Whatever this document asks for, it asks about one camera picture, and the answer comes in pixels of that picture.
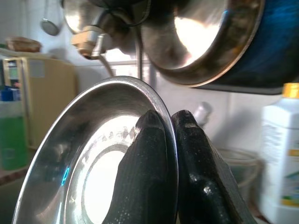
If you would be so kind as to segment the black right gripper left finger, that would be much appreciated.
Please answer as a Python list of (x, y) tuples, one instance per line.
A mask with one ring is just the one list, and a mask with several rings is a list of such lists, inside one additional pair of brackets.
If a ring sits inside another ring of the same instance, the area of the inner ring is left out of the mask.
[(118, 166), (106, 223), (172, 224), (175, 194), (163, 123), (149, 110), (136, 127), (139, 133)]

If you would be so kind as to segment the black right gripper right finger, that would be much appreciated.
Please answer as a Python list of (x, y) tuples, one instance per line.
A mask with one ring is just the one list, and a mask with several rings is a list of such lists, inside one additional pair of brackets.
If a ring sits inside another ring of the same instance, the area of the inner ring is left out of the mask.
[(255, 224), (236, 180), (193, 114), (173, 114), (182, 224)]

